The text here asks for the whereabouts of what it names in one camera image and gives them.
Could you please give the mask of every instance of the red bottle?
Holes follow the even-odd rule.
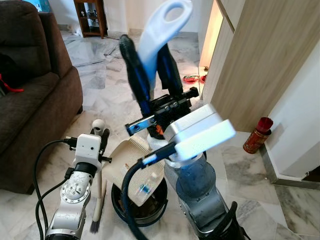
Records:
[[[273,124],[274,122],[268,117],[260,118],[258,125],[243,144],[243,149],[249,154],[255,154],[270,136],[270,128]]]

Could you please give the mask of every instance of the brown sofa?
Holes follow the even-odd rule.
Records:
[[[24,92],[0,97],[0,188],[31,194],[39,151],[60,139],[82,110],[81,82],[54,15],[28,2],[0,1],[0,53],[34,76],[21,86]]]

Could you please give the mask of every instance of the dustpan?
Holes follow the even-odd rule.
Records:
[[[125,175],[139,158],[151,153],[148,142],[138,136],[131,136],[129,139],[122,141],[110,157],[112,162],[105,164],[102,169],[103,176],[119,189]],[[153,194],[156,188],[164,178],[164,163],[162,161],[138,170],[132,177],[128,196],[140,207]]]

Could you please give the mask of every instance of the white handle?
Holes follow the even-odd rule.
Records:
[[[167,21],[168,12],[175,8],[182,8],[180,16]],[[138,47],[138,56],[150,81],[150,89],[156,85],[157,54],[189,20],[193,9],[190,0],[168,0],[158,7],[144,27]]]

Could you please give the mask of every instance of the black bowl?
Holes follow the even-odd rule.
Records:
[[[167,194],[168,187],[166,180],[163,178],[159,186],[143,205],[137,206],[134,202],[129,200],[129,204],[138,227],[150,226],[162,217],[168,203]],[[128,223],[127,215],[124,213],[124,209],[122,207],[122,192],[114,184],[111,189],[111,201],[118,216]]]

